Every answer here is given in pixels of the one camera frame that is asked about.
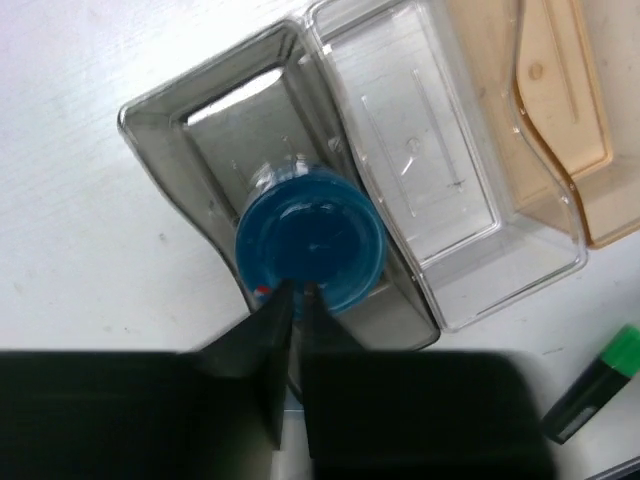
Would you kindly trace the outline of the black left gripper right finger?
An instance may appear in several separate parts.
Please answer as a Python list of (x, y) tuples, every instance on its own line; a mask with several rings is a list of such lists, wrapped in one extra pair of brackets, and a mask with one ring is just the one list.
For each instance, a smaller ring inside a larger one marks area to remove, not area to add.
[(317, 479), (554, 479), (530, 388), (494, 352), (367, 350), (305, 289), (301, 388)]

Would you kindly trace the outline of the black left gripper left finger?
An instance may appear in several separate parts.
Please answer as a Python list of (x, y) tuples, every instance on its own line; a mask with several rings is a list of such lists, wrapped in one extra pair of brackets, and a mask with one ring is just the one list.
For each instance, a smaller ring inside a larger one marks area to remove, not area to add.
[(293, 285), (184, 353), (5, 351), (5, 479), (266, 479), (281, 442)]

